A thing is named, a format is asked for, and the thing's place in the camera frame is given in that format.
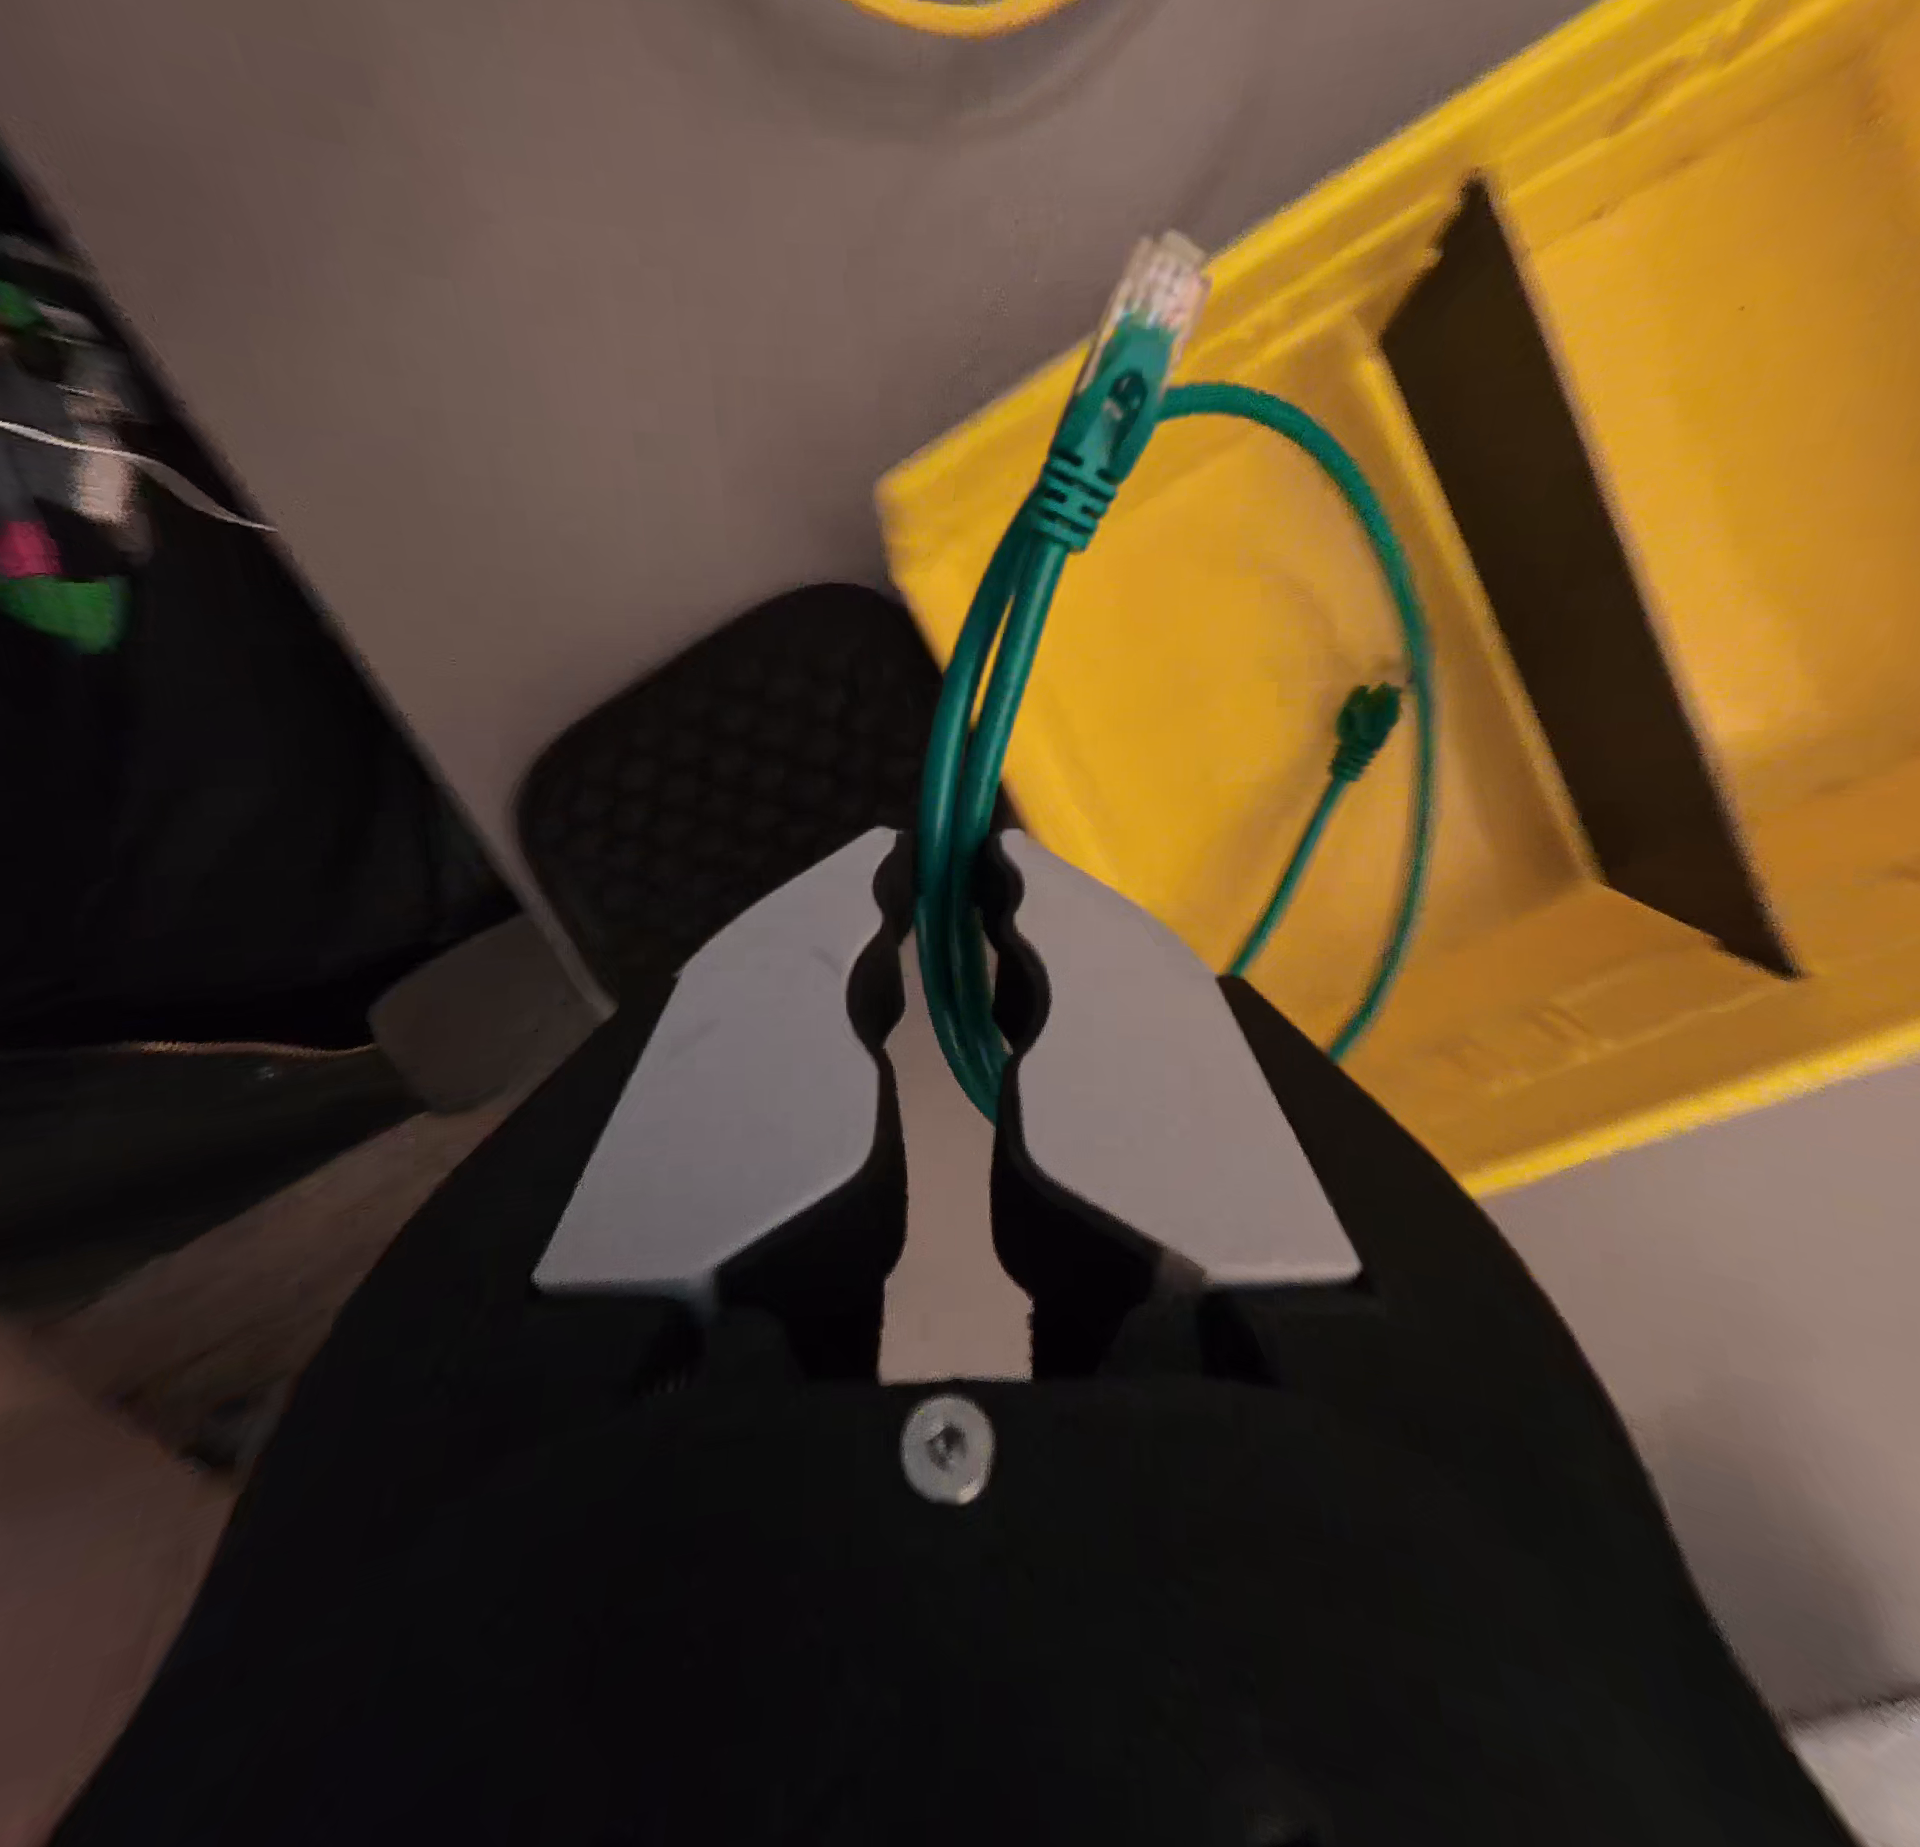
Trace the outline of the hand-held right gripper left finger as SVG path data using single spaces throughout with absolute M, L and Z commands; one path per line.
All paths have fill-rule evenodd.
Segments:
M 908 837 L 855 835 L 678 973 L 547 1249 L 545 1294 L 714 1302 L 722 1273 L 901 1137 Z

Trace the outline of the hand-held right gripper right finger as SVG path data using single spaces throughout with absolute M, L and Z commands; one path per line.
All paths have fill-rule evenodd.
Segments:
M 981 859 L 1018 1173 L 1213 1288 L 1361 1273 L 1222 980 L 1157 917 L 1024 831 Z

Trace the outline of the yellow plastic bin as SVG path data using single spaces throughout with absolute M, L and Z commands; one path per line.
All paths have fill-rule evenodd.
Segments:
M 1606 0 L 1213 264 L 1427 611 L 1427 899 L 1350 1070 L 1474 1190 L 1915 1052 L 1915 0 Z M 1341 699 L 1355 516 L 1235 419 L 1065 570 L 1021 820 L 1226 967 Z

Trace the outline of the black textured pad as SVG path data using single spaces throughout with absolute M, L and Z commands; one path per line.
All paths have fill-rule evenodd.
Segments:
M 515 828 L 601 989 L 645 992 L 851 839 L 911 826 L 940 685 L 895 599 L 808 585 L 565 729 Z

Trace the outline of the colourful printed clothing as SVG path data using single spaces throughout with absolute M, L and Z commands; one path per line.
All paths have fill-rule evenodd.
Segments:
M 23 231 L 2 242 L 4 619 L 82 656 L 126 639 L 158 505 L 251 535 L 274 527 L 182 467 L 187 438 L 80 265 Z

